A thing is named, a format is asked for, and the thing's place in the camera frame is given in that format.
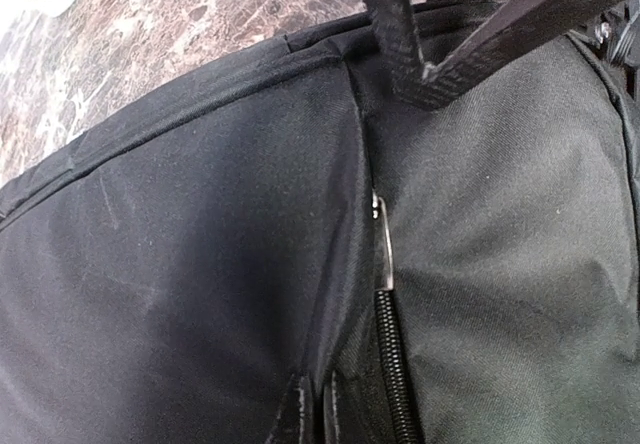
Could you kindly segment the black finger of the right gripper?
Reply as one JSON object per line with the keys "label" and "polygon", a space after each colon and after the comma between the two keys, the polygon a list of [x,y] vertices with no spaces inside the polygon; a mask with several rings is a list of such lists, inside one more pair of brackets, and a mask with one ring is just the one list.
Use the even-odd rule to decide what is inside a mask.
{"label": "black finger of the right gripper", "polygon": [[363,0],[393,90],[403,99],[432,99],[410,0]]}
{"label": "black finger of the right gripper", "polygon": [[443,108],[512,61],[622,0],[509,0],[440,63],[420,56],[394,81],[399,97],[427,110]]}

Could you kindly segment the black student backpack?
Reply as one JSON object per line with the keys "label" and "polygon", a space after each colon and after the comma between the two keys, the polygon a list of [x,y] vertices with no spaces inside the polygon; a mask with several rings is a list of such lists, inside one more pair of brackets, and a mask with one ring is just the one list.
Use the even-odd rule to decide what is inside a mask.
{"label": "black student backpack", "polygon": [[635,443],[639,110],[573,35],[450,106],[366,18],[156,89],[1,192],[5,443]]}

